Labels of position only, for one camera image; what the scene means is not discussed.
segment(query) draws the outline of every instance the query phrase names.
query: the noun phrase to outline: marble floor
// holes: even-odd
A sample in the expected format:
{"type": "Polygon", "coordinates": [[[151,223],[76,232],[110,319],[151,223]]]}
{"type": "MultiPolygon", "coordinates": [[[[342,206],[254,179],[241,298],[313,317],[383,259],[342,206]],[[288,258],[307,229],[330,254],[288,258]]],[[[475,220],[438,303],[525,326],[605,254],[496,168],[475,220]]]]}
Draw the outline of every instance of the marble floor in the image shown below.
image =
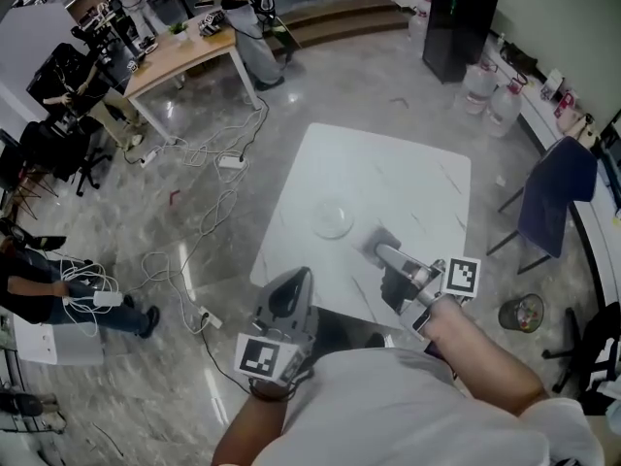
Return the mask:
{"type": "MultiPolygon", "coordinates": [[[[454,151],[471,160],[465,253],[482,259],[482,276],[478,297],[466,309],[550,387],[560,366],[540,359],[541,350],[563,345],[567,306],[575,307],[583,322],[596,311],[596,298],[571,221],[563,256],[520,277],[519,262],[536,253],[519,241],[485,257],[487,247],[511,229],[518,206],[502,215],[496,209],[539,157],[525,128],[516,124],[505,138],[493,139],[482,132],[478,119],[454,110],[458,86],[438,82],[412,52],[406,31],[301,50],[284,76],[285,84],[262,95],[270,111],[248,150],[249,173],[237,187],[235,207],[200,240],[185,270],[191,288],[185,307],[188,324],[196,327],[199,321],[190,303],[208,307],[223,320],[221,329],[206,330],[220,366],[232,371],[236,336],[258,291],[249,282],[250,269],[303,135],[310,123],[322,122],[454,151]],[[545,302],[542,327],[531,335],[503,330],[498,307],[527,292],[538,293],[545,302]]],[[[182,90],[160,85],[146,95],[146,102],[177,136],[197,147],[218,129],[244,123],[251,110],[243,91],[233,64],[222,58],[202,76],[188,79],[182,90]]],[[[225,147],[250,131],[250,126],[226,131],[212,147],[225,147]]],[[[162,143],[152,129],[146,134],[130,158],[162,143]]],[[[65,253],[100,261],[124,290],[145,280],[141,263],[149,252],[166,252],[171,269],[177,270],[201,238],[201,225],[211,226],[209,217],[202,224],[207,210],[229,186],[218,180],[209,162],[184,165],[182,150],[175,148],[160,153],[146,169],[127,164],[117,152],[96,178],[101,188],[87,188],[83,198],[74,187],[54,183],[59,197],[45,195],[34,206],[39,219],[22,216],[21,224],[34,234],[66,234],[65,253]],[[171,192],[177,190],[171,204],[171,192]]],[[[146,266],[153,272],[164,268],[164,262],[163,255],[152,256],[146,266]]],[[[180,277],[174,282],[181,288],[180,277]]],[[[150,340],[104,330],[101,366],[22,363],[29,388],[55,392],[69,423],[64,435],[46,439],[55,464],[61,464],[60,458],[67,466],[206,464],[245,399],[215,371],[201,337],[184,327],[170,284],[148,282],[134,296],[143,307],[154,304],[162,311],[150,340]]],[[[346,326],[354,345],[375,329],[351,319],[346,326]]],[[[414,347],[399,332],[393,338],[399,346],[414,347]]]]}

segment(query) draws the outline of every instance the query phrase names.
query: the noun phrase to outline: white cable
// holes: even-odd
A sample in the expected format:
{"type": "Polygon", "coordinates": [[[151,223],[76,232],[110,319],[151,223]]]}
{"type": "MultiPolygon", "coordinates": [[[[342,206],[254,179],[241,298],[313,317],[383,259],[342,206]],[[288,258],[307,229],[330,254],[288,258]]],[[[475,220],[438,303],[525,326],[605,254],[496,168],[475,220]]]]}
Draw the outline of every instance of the white cable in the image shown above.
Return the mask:
{"type": "MultiPolygon", "coordinates": [[[[116,281],[115,278],[108,276],[106,274],[106,270],[104,269],[104,266],[102,266],[101,264],[93,262],[92,264],[85,264],[84,266],[79,268],[74,263],[73,258],[63,255],[62,253],[54,251],[54,250],[53,252],[57,255],[60,255],[60,280],[62,280],[63,282],[85,280],[88,278],[99,278],[100,280],[103,280],[102,290],[118,291],[118,282],[116,281]],[[67,261],[71,264],[69,268],[64,269],[63,261],[67,261]],[[96,273],[95,271],[92,271],[94,268],[99,268],[100,272],[96,273]]],[[[89,300],[92,302],[94,298],[93,297],[79,297],[79,298],[63,297],[62,299],[63,309],[65,310],[65,313],[67,314],[69,319],[72,320],[78,326],[80,331],[85,336],[94,338],[97,336],[97,333],[99,333],[99,324],[97,323],[96,315],[105,315],[110,312],[112,307],[99,306],[99,307],[91,308],[89,306],[81,304],[81,302],[84,300],[89,300]],[[91,314],[93,316],[93,324],[95,325],[94,331],[92,333],[88,333],[85,330],[83,330],[82,327],[80,326],[82,323],[76,321],[76,319],[73,316],[71,316],[71,314],[69,313],[69,310],[67,309],[67,306],[71,306],[71,308],[77,313],[91,314]]]]}
{"type": "Polygon", "coordinates": [[[141,261],[141,269],[143,270],[143,273],[145,273],[145,280],[139,284],[138,286],[135,286],[134,288],[131,288],[130,290],[127,290],[127,293],[131,292],[131,291],[135,291],[138,290],[140,288],[142,288],[143,286],[145,286],[148,282],[167,282],[172,288],[173,290],[177,293],[177,296],[179,298],[180,301],[180,308],[181,308],[181,319],[183,321],[183,324],[185,325],[185,327],[188,329],[188,331],[190,333],[192,333],[193,335],[198,335],[201,331],[203,331],[208,323],[201,323],[201,327],[197,330],[194,330],[190,327],[190,325],[187,323],[187,319],[185,317],[185,307],[183,305],[183,295],[181,294],[180,290],[177,288],[177,286],[173,283],[173,279],[175,277],[181,277],[181,280],[183,282],[183,289],[185,290],[185,296],[186,296],[186,302],[188,302],[189,304],[191,304],[194,309],[196,309],[197,312],[200,313],[200,309],[198,306],[196,306],[196,304],[194,304],[193,302],[191,302],[189,300],[189,292],[187,290],[187,285],[185,284],[185,278],[183,277],[183,270],[185,269],[185,266],[187,265],[187,263],[190,260],[190,257],[192,256],[192,254],[196,251],[196,249],[198,248],[198,245],[201,243],[201,240],[203,240],[205,237],[211,235],[215,229],[222,223],[224,222],[224,220],[229,217],[231,215],[231,213],[233,212],[233,209],[235,208],[235,204],[237,203],[237,197],[238,197],[238,193],[237,193],[237,187],[239,186],[239,184],[244,180],[245,175],[248,172],[248,169],[250,167],[250,161],[247,157],[245,157],[244,161],[245,161],[245,165],[242,169],[240,169],[239,171],[237,171],[231,178],[229,179],[225,179],[224,177],[222,177],[222,174],[220,173],[220,169],[218,167],[218,162],[220,160],[220,158],[224,155],[229,155],[229,156],[241,156],[242,153],[239,150],[233,150],[234,146],[244,137],[246,136],[246,133],[242,133],[241,135],[237,136],[231,143],[229,143],[224,149],[222,150],[210,150],[208,145],[209,143],[211,143],[213,140],[215,140],[215,138],[220,135],[222,132],[228,130],[228,129],[240,129],[240,128],[245,128],[249,123],[250,120],[252,119],[252,117],[259,113],[259,117],[256,120],[256,122],[254,123],[254,125],[252,126],[252,130],[251,133],[252,135],[255,134],[255,130],[259,129],[259,126],[261,125],[261,123],[263,121],[265,121],[263,115],[264,113],[267,113],[267,105],[265,104],[265,102],[263,102],[263,107],[258,110],[258,111],[253,111],[252,113],[250,113],[250,115],[247,117],[247,119],[245,120],[244,124],[240,125],[240,126],[226,126],[223,128],[220,128],[218,131],[216,131],[213,135],[210,136],[209,139],[207,139],[205,142],[203,142],[198,149],[193,149],[190,144],[185,141],[183,138],[179,138],[179,137],[173,137],[174,140],[177,140],[179,142],[182,142],[184,145],[182,147],[177,146],[177,145],[169,145],[168,143],[164,144],[161,147],[157,147],[155,148],[155,152],[164,150],[164,149],[183,149],[183,160],[182,160],[182,164],[184,166],[190,166],[190,167],[202,167],[208,159],[208,156],[210,153],[214,154],[214,157],[212,159],[212,163],[215,167],[215,171],[217,173],[218,179],[224,183],[224,184],[231,184],[232,186],[226,190],[224,190],[222,193],[219,194],[219,196],[217,197],[217,201],[215,203],[215,205],[211,206],[207,212],[203,215],[201,222],[199,224],[198,227],[198,231],[199,231],[199,237],[196,241],[196,243],[194,244],[194,246],[192,247],[191,251],[189,252],[189,254],[187,255],[187,257],[185,258],[185,261],[183,262],[183,264],[181,264],[181,267],[178,271],[173,272],[171,271],[171,258],[170,256],[166,253],[166,252],[162,252],[162,251],[155,251],[155,252],[149,252],[147,253],[144,257],[143,260],[141,261]],[[200,160],[200,162],[196,162],[196,159],[199,157],[199,154],[203,153],[205,156],[200,160]],[[228,210],[226,211],[224,216],[220,215],[220,207],[222,206],[222,204],[227,200],[227,199],[232,199],[232,203],[229,205],[228,210]],[[213,216],[213,222],[212,225],[209,229],[204,229],[204,225],[205,225],[205,221],[206,219],[211,215],[214,214],[213,216]],[[155,256],[163,256],[166,260],[165,262],[165,266],[163,269],[159,269],[153,273],[150,273],[147,269],[146,266],[146,262],[150,257],[155,257],[155,256]]]}

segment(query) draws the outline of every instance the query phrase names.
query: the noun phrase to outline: blue chair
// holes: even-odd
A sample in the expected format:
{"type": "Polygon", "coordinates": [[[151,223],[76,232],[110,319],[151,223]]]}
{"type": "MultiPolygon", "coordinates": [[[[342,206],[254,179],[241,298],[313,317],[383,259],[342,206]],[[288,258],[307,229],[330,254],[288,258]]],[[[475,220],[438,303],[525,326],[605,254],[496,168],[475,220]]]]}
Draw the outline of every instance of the blue chair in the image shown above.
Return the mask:
{"type": "Polygon", "coordinates": [[[574,201],[590,202],[595,193],[597,159],[577,140],[565,137],[548,149],[524,186],[498,210],[501,213],[524,194],[517,228],[487,251],[491,255],[518,234],[545,252],[545,256],[520,267],[521,275],[551,257],[559,258],[565,236],[568,206],[574,201]]]}

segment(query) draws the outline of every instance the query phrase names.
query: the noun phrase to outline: black cabinet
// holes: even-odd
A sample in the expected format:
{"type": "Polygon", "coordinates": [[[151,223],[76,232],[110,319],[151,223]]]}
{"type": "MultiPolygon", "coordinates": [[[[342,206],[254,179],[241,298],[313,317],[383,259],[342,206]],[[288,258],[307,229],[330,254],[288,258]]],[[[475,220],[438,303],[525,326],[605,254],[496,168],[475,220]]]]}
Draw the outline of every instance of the black cabinet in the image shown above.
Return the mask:
{"type": "Polygon", "coordinates": [[[423,60],[443,83],[481,57],[498,0],[432,0],[423,60]]]}

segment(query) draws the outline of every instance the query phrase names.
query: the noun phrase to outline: bottle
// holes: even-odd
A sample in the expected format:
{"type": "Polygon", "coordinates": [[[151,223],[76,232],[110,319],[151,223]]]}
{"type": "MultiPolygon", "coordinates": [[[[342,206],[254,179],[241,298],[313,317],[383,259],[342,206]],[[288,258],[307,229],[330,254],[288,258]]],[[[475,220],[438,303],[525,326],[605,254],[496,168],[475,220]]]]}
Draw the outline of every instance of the bottle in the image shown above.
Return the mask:
{"type": "Polygon", "coordinates": [[[511,83],[499,87],[489,102],[483,116],[483,127],[488,134],[497,138],[504,137],[515,123],[522,109],[520,91],[526,81],[513,78],[511,83]]]}
{"type": "Polygon", "coordinates": [[[498,66],[488,58],[469,65],[462,87],[455,97],[455,106],[473,116],[482,113],[498,83],[496,71],[498,66]]]}
{"type": "Polygon", "coordinates": [[[502,50],[505,46],[505,33],[501,33],[501,36],[496,40],[496,45],[498,46],[498,51],[502,50]]]}
{"type": "Polygon", "coordinates": [[[416,15],[409,20],[409,39],[413,43],[414,53],[421,58],[425,50],[425,37],[427,36],[427,24],[429,24],[429,12],[431,0],[423,0],[416,6],[416,15]]]}

